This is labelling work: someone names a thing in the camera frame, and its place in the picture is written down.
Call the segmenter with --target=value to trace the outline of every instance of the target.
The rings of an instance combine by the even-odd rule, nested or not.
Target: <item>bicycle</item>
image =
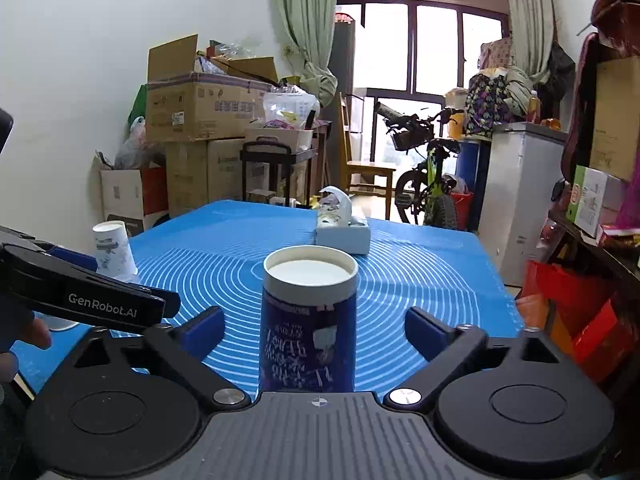
[[[436,137],[433,121],[439,117],[442,123],[448,123],[453,115],[464,113],[464,110],[443,108],[435,116],[422,120],[417,114],[404,116],[378,103],[376,113],[384,118],[387,133],[392,133],[396,151],[409,152],[427,145],[425,160],[403,173],[396,183],[395,203],[402,222],[411,223],[407,216],[409,210],[416,225],[418,216],[424,213],[423,225],[456,230],[458,215],[451,197],[456,180],[442,174],[442,165],[451,153],[460,153],[460,143],[455,139]]]

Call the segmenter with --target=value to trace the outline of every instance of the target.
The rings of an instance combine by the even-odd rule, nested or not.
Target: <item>window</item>
[[[444,95],[458,86],[458,14],[455,9],[418,6],[415,90]]]
[[[478,73],[478,58],[483,43],[502,39],[502,22],[476,14],[462,14],[465,34],[465,73],[464,87],[468,88],[469,80]]]
[[[507,16],[418,0],[338,0],[336,10],[364,27],[366,45],[356,42],[356,57],[363,60],[366,75],[366,84],[358,85],[367,88],[362,160],[409,169],[420,155],[395,152],[382,118],[373,114],[374,104],[380,101],[422,117],[435,115],[444,106],[444,94],[456,86],[468,87],[478,72],[480,46],[506,35]],[[445,124],[436,123],[438,128],[447,135]],[[447,170],[452,169],[455,160],[448,160]]]
[[[407,90],[407,34],[405,4],[367,4],[365,38],[369,46],[367,87]]]

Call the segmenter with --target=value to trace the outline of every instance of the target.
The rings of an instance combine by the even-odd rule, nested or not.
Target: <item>bicycle wheel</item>
[[[420,225],[418,217],[424,215],[420,192],[425,190],[427,185],[427,174],[423,171],[409,170],[400,175],[396,184],[396,207],[400,219],[405,224]]]
[[[441,195],[433,198],[433,227],[458,230],[458,214],[453,198]]]

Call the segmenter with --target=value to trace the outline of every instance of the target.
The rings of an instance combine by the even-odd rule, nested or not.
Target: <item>orange bottle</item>
[[[542,110],[542,102],[538,97],[538,92],[531,92],[529,98],[529,107],[527,108],[527,123],[540,124],[540,112]]]

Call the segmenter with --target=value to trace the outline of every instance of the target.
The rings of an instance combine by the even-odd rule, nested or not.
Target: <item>blue silicone mat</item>
[[[180,313],[170,322],[183,323],[213,304],[222,307],[225,338],[205,362],[255,396],[262,261],[282,247],[312,244],[315,222],[313,211],[222,201],[132,238],[131,246],[142,283],[180,294]],[[513,298],[475,235],[369,222],[370,253],[356,258],[357,390],[382,398],[424,366],[403,332],[404,313],[414,305],[452,326],[476,324],[494,336],[513,336],[521,328]],[[55,334],[47,352],[16,343],[32,388],[42,387],[85,330]]]

